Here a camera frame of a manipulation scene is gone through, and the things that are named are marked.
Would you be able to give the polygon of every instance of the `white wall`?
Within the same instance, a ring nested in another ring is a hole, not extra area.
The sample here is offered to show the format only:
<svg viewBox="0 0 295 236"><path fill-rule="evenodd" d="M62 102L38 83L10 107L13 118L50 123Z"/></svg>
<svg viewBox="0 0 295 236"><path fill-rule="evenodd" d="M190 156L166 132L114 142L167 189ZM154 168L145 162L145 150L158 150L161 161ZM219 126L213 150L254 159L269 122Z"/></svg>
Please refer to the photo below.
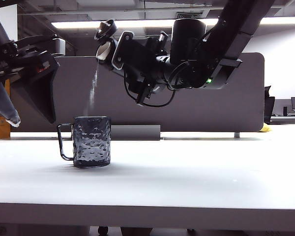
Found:
<svg viewBox="0 0 295 236"><path fill-rule="evenodd" d="M0 8L0 22L11 40L18 40L17 5Z"/></svg>
<svg viewBox="0 0 295 236"><path fill-rule="evenodd" d="M265 86L276 99L295 96L295 29L253 38L244 50L265 57Z"/></svg>

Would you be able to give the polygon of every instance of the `ceiling light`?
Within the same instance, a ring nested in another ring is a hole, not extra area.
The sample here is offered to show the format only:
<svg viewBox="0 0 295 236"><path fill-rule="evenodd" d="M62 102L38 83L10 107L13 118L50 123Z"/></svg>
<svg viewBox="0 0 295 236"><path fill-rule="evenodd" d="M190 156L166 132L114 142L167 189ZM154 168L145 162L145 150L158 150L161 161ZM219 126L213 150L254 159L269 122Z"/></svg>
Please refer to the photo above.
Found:
<svg viewBox="0 0 295 236"><path fill-rule="evenodd" d="M115 21L118 28L169 28L172 27L175 20L128 20ZM214 26L218 19L201 19L207 26ZM96 29L100 21L80 21L80 22L52 22L58 29ZM266 17L260 22L261 25L295 25L295 17Z"/></svg>

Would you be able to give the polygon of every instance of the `screw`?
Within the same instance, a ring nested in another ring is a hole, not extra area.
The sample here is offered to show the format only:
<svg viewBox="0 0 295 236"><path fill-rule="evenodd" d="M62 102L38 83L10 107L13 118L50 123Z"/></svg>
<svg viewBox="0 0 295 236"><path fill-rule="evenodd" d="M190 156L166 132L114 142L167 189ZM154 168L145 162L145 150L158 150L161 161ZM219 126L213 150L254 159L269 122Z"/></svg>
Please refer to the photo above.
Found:
<svg viewBox="0 0 295 236"><path fill-rule="evenodd" d="M6 232L7 232L6 227L0 226L0 235L6 235Z"/></svg>

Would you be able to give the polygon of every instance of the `ceiling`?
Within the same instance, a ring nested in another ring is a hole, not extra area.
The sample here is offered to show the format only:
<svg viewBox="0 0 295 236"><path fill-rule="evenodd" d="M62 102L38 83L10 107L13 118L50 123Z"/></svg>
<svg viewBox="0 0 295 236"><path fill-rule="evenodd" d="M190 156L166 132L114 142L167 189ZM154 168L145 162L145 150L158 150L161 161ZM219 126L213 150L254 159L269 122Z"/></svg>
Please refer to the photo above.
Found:
<svg viewBox="0 0 295 236"><path fill-rule="evenodd" d="M68 49L76 50L78 40L93 38L94 29L59 30L51 22L98 21L107 19L176 19L178 12L193 13L205 18L217 18L227 0L26 0L19 6L19 37L57 33L68 42ZM295 16L295 0L276 0L267 16ZM256 34L286 30L286 27L260 26ZM158 28L135 29L137 38L158 34Z"/></svg>

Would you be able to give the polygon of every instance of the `dark glass mug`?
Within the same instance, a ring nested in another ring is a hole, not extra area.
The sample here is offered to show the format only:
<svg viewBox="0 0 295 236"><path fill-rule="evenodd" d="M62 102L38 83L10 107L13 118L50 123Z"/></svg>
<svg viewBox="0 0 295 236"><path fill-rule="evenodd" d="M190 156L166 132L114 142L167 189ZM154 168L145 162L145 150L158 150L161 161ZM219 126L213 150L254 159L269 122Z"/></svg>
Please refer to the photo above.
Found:
<svg viewBox="0 0 295 236"><path fill-rule="evenodd" d="M63 153L62 126L71 126L73 157ZM75 167L100 167L110 163L110 117L74 117L73 124L59 124L57 132L61 157L73 161Z"/></svg>

